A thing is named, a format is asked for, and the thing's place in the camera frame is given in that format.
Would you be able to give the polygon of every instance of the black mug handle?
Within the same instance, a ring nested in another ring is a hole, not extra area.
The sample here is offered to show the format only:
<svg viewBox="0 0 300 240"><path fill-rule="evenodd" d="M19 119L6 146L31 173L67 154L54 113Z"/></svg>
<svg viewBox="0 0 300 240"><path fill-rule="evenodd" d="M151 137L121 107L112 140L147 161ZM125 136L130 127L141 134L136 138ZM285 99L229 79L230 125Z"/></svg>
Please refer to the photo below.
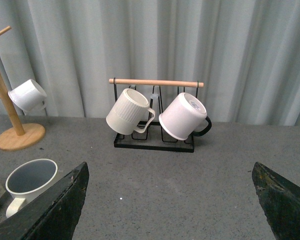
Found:
<svg viewBox="0 0 300 240"><path fill-rule="evenodd" d="M193 136L200 137L202 135L205 135L207 132L209 132L209 130L212 127L212 123L208 116L206 116L205 120L208 122L208 126L206 126L205 129L203 129L202 131L193 131L192 132Z"/></svg>

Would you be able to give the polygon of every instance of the wooden dowel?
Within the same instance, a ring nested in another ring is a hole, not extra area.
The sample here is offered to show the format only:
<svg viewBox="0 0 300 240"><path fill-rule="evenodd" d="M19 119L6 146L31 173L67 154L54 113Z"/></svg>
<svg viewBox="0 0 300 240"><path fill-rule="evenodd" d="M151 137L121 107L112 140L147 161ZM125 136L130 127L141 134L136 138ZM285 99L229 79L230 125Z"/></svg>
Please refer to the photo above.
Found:
<svg viewBox="0 0 300 240"><path fill-rule="evenodd" d="M25 134L25 130L22 127L21 121L18 117L17 111L8 95L8 89L0 73L0 98L5 107L5 110L10 118L12 126L18 136Z"/></svg>
<svg viewBox="0 0 300 240"><path fill-rule="evenodd" d="M114 79L109 79L110 84L114 84ZM175 86L189 88L203 88L203 82L196 81L169 81L169 80L144 80L144 79L115 79L115 84L135 84L135 85L151 85L151 86Z"/></svg>
<svg viewBox="0 0 300 240"><path fill-rule="evenodd" d="M2 30L0 31L0 36L1 36L2 34L4 34L5 32L9 31L10 29L11 29L10 26L7 26L6 28L2 29Z"/></svg>

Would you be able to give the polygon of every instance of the gray countertop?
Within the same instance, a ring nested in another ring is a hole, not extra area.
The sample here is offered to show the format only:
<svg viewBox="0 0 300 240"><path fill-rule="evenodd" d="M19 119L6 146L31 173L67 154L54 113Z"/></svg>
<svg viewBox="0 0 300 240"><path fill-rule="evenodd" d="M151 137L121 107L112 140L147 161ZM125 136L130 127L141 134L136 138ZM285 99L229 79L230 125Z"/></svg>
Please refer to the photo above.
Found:
<svg viewBox="0 0 300 240"><path fill-rule="evenodd" d="M274 240L252 181L255 162L300 186L300 126L212 122L194 153L183 153L115 148L103 118L20 119L46 135L24 150L0 150L0 182L33 159L52 159L64 174L87 162L74 240ZM11 127L0 115L0 134ZM0 223L11 201L7 192L0 199Z"/></svg>

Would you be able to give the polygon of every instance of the wooden base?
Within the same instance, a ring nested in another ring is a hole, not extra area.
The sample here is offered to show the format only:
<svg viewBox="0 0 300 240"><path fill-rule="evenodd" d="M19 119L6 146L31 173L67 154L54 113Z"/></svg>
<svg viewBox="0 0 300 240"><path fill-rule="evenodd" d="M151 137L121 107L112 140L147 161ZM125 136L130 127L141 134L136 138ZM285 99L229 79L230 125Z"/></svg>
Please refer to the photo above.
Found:
<svg viewBox="0 0 300 240"><path fill-rule="evenodd" d="M45 128L37 123L22 124L25 134L18 136L12 127L0 135L0 149L17 151L28 148L39 142L46 134Z"/></svg>

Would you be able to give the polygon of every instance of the mug handle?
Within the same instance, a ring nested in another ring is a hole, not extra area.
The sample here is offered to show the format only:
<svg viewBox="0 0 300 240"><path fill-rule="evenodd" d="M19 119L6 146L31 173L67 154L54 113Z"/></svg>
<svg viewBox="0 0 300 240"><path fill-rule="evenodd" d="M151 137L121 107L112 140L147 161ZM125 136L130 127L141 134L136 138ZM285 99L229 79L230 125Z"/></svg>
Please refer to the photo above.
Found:
<svg viewBox="0 0 300 240"><path fill-rule="evenodd" d="M205 129L203 129L202 131L193 131L192 132L193 136L200 137L202 135L205 135L207 132L209 132L209 130L212 127L212 123L208 116L206 116L205 120L208 122L208 126L206 126Z"/></svg>
<svg viewBox="0 0 300 240"><path fill-rule="evenodd" d="M156 112L150 107L147 110L152 113L153 117L149 119L144 128L141 129L139 127L135 127L133 130L135 130L137 133L143 134L147 130L148 125L155 119Z"/></svg>
<svg viewBox="0 0 300 240"><path fill-rule="evenodd" d="M6 218L10 218L12 215L16 214L20 209L22 209L26 204L26 199L25 198L18 198L16 197L13 199L13 201L10 203L8 206L5 215Z"/></svg>
<svg viewBox="0 0 300 240"><path fill-rule="evenodd" d="M45 109L46 106L47 106L46 102L43 101L42 107L40 107L39 109L37 109L37 110L35 110L35 111L36 111L36 112L37 112L37 111L41 111L41 110ZM26 110L23 110L23 112L24 112L24 115L27 115L28 113L30 113L29 111L26 111Z"/></svg>

